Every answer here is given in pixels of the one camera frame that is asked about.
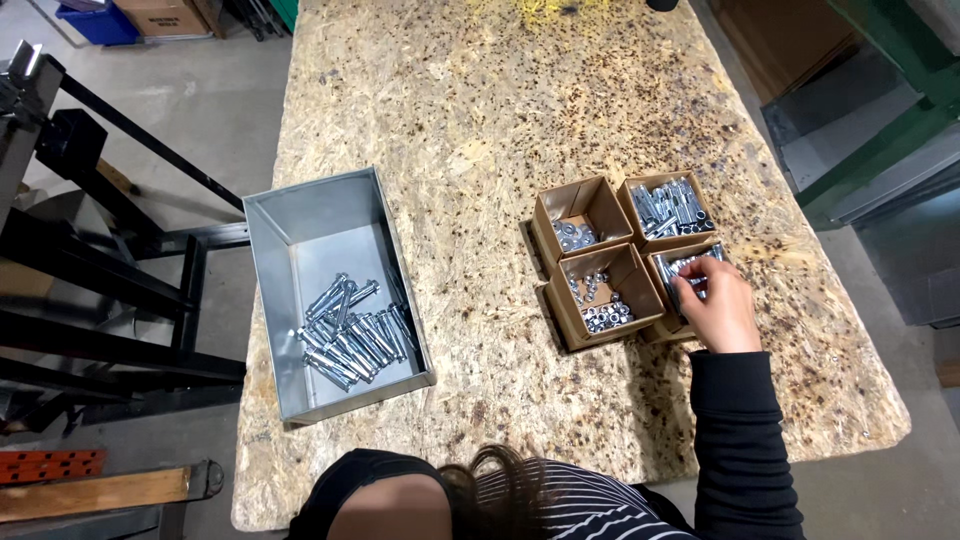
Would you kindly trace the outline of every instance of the cardboard box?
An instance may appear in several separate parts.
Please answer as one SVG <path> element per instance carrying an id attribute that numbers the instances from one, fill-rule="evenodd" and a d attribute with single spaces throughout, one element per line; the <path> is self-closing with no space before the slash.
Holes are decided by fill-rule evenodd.
<path id="1" fill-rule="evenodd" d="M 595 244 L 564 252 L 553 230 L 555 220 L 574 225 L 589 224 L 596 233 Z M 603 176 L 594 176 L 570 184 L 546 189 L 537 194 L 532 224 L 547 276 L 553 276 L 557 261 L 630 242 L 634 230 L 627 221 L 613 188 Z"/>
<path id="2" fill-rule="evenodd" d="M 210 30 L 191 0 L 113 0 L 143 36 L 186 36 Z"/>
<path id="3" fill-rule="evenodd" d="M 576 276 L 579 280 L 597 272 L 606 272 L 610 279 L 597 284 L 593 302 L 578 307 L 567 284 L 567 276 Z M 613 329 L 590 333 L 582 311 L 588 307 L 609 304 L 614 291 L 620 293 L 620 301 L 630 307 L 635 320 Z M 587 292 L 581 290 L 580 293 L 583 297 Z M 660 295 L 633 244 L 620 244 L 561 259 L 558 262 L 558 271 L 546 286 L 546 297 L 557 317 L 566 347 L 571 352 L 636 333 L 664 314 Z"/>
<path id="4" fill-rule="evenodd" d="M 654 288 L 657 290 L 657 295 L 660 297 L 660 301 L 666 308 L 666 312 L 660 319 L 658 319 L 654 324 L 640 331 L 640 335 L 643 336 L 643 341 L 647 343 L 660 343 L 662 341 L 677 341 L 680 339 L 687 339 L 689 337 L 694 337 L 695 335 L 693 328 L 686 322 L 686 319 L 683 318 L 682 315 L 673 307 L 673 301 L 670 300 L 670 295 L 666 291 L 666 286 L 663 284 L 663 278 L 660 276 L 660 272 L 657 270 L 657 265 L 654 264 L 654 256 L 663 255 L 668 261 L 675 260 L 677 258 L 692 257 L 694 255 L 702 254 L 713 244 L 720 244 L 720 242 L 717 240 L 708 240 L 707 242 L 695 246 L 686 246 L 683 248 L 675 248 L 672 250 L 665 250 L 643 255 L 643 264 L 646 267 L 650 278 L 654 282 Z"/>
<path id="5" fill-rule="evenodd" d="M 634 230 L 634 243 L 636 248 L 641 253 L 670 250 L 683 246 L 702 244 L 706 241 L 709 241 L 716 234 L 716 230 L 714 230 L 707 233 L 694 233 L 685 234 L 683 236 L 667 236 L 663 238 L 648 239 L 646 234 L 643 233 L 643 228 L 640 227 L 640 216 L 636 213 L 636 207 L 634 207 L 634 198 L 630 194 L 630 189 L 638 185 L 646 185 L 647 191 L 653 191 L 655 187 L 659 187 L 673 180 L 678 180 L 680 177 L 684 177 L 688 182 L 690 182 L 690 187 L 692 187 L 693 192 L 696 193 L 697 200 L 700 202 L 701 208 L 707 213 L 707 219 L 712 220 L 713 214 L 710 212 L 710 208 L 707 205 L 707 199 L 704 197 L 704 193 L 700 189 L 700 182 L 693 174 L 693 171 L 678 171 L 675 173 L 628 178 L 627 180 L 623 181 L 623 185 L 616 192 L 616 199 L 623 208 L 623 211 L 626 213 L 627 219 L 630 221 L 630 225 Z"/>

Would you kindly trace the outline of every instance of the blue bin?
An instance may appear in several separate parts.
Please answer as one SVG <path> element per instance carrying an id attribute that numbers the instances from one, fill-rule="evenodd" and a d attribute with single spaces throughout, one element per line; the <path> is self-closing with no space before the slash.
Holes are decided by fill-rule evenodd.
<path id="1" fill-rule="evenodd" d="M 55 15 L 70 23 L 94 45 L 130 45 L 140 37 L 127 16 L 113 2 L 107 1 L 105 8 L 95 12 L 78 12 L 60 4 Z"/>

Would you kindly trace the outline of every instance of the black metal frame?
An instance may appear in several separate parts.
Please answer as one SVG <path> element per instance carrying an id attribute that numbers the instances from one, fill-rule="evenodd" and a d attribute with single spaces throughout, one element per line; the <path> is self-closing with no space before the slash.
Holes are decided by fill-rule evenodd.
<path id="1" fill-rule="evenodd" d="M 57 69 L 62 74 L 60 89 L 243 211 L 239 197 L 67 75 L 55 59 L 43 55 L 41 61 L 46 62 L 44 67 Z M 226 391 L 222 394 L 233 399 L 239 395 L 236 384 L 243 382 L 245 364 L 197 353 L 195 346 L 207 253 L 250 245 L 247 224 L 232 223 L 165 232 L 96 169 L 104 140 L 106 131 L 84 110 L 58 110 L 43 128 L 36 145 L 36 157 L 58 175 L 76 183 L 113 215 L 114 226 L 121 232 L 134 260 L 184 255 L 180 287 L 158 280 L 92 247 L 72 230 L 65 231 L 63 227 L 15 209 L 11 210 L 6 225 L 0 231 L 0 257 L 173 320 L 171 345 L 128 339 L 8 311 L 0 311 L 0 345 L 107 362 L 97 372 L 98 376 L 104 375 L 112 364 L 150 368 L 162 372 L 159 378 L 162 381 L 161 388 L 178 389 L 173 392 L 174 395 L 188 393 L 189 386 L 206 386 L 212 390 L 223 385 Z M 65 409 L 69 412 L 74 405 L 113 403 L 126 407 L 117 409 L 118 405 L 113 405 L 111 412 L 100 415 L 114 419 L 117 410 L 135 411 L 137 415 L 142 415 L 145 410 L 150 411 L 151 404 L 162 403 L 156 399 L 139 402 L 143 398 L 129 387 L 129 381 L 124 378 L 114 377 L 106 381 L 102 377 L 86 375 L 89 374 L 67 374 L 0 357 L 0 379 L 62 391 L 53 400 L 23 417 L 31 430 L 44 429 L 60 412 Z M 150 387 L 144 385 L 142 389 L 149 391 Z M 209 398 L 197 400 L 185 396 L 184 399 L 174 397 L 170 403 L 193 404 L 204 401 L 210 402 Z"/>

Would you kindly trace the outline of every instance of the striped shirt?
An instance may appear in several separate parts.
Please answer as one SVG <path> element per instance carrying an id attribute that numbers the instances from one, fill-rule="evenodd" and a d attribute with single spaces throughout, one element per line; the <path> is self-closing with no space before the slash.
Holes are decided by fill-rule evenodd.
<path id="1" fill-rule="evenodd" d="M 659 540 L 694 538 L 660 519 L 638 491 L 618 479 L 575 465 L 540 459 L 546 493 L 544 528 L 551 540 Z M 536 458 L 524 461 L 534 471 Z M 502 471 L 477 479 L 480 504 L 501 497 Z"/>

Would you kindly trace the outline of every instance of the metal tray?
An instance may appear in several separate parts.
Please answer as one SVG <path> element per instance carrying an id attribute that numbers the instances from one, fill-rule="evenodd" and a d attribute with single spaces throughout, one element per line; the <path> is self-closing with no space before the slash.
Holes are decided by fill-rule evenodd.
<path id="1" fill-rule="evenodd" d="M 423 329 L 392 218 L 373 167 L 244 198 L 253 263 L 267 324 L 276 398 L 285 422 L 311 424 L 436 383 Z M 372 383 L 348 393 L 303 364 L 304 346 L 290 335 L 303 325 L 303 311 L 337 272 L 380 290 L 355 311 L 409 306 L 407 326 L 417 350 L 392 363 Z M 393 272 L 398 279 L 392 280 Z"/>

